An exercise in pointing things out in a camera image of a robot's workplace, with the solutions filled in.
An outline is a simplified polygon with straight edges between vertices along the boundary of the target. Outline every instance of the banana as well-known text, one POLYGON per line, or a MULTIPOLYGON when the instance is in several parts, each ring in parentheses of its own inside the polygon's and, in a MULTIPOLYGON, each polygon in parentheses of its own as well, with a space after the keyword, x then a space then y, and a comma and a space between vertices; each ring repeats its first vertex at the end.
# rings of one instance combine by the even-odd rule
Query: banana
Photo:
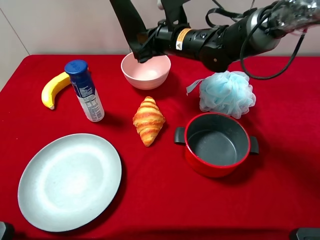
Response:
POLYGON ((52 78, 41 93, 42 103, 49 109, 55 109, 55 97, 62 89, 70 84, 70 77, 66 72, 52 78))

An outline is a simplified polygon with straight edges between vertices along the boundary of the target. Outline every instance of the red tablecloth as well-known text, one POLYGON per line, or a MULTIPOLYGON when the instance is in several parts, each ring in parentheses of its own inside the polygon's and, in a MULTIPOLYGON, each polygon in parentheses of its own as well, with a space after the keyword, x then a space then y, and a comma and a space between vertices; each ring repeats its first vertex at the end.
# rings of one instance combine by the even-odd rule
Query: red tablecloth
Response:
MULTIPOLYGON (((260 144, 233 174, 208 179, 194 172, 175 145, 175 128, 199 110, 199 92, 186 86, 212 73, 201 63, 171 56, 165 83, 137 90, 121 72, 122 55, 32 55, 23 60, 0 92, 0 221, 12 223, 17 238, 99 239, 287 239, 298 227, 320 227, 319 57, 297 57, 282 76, 251 79, 255 107, 240 119, 260 144), (74 59, 88 62, 106 115, 92 123, 71 86, 56 110, 41 102, 45 84, 74 59), (166 125, 146 148, 132 124, 141 101, 153 97, 166 125), (110 206, 91 223, 54 234, 22 216, 17 189, 21 174, 45 145, 65 135, 91 133, 118 150, 123 176, 110 206)), ((255 74, 280 70, 287 57, 252 57, 255 74)), ((241 71, 240 64, 230 66, 241 71)))

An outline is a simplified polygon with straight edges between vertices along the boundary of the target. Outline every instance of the croissant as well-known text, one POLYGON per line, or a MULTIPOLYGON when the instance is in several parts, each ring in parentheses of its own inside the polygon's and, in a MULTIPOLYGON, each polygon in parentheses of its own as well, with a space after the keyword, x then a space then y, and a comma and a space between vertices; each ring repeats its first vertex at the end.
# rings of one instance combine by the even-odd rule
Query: croissant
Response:
POLYGON ((133 125, 146 147, 154 142, 165 121, 156 101, 150 96, 143 100, 133 117, 133 125))

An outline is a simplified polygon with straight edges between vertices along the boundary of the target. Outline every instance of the pink bowl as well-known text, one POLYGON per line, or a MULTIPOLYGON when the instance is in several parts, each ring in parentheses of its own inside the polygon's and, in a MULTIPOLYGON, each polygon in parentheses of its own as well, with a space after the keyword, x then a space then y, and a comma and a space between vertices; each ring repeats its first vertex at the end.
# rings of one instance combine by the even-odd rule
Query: pink bowl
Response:
POLYGON ((133 53, 121 62, 121 70, 128 82, 137 89, 150 90, 159 87, 166 80, 171 67, 166 56, 154 56, 145 63, 138 63, 133 53))

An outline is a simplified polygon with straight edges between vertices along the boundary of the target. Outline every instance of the spray can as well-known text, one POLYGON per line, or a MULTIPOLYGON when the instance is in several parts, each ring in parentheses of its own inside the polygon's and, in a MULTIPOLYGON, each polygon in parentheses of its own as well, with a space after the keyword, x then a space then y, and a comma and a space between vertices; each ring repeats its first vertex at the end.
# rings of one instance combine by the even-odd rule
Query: spray can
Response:
POLYGON ((105 111, 88 70, 88 64, 83 60, 73 60, 65 65, 64 71, 70 76, 71 84, 86 117, 92 122, 103 119, 105 111))

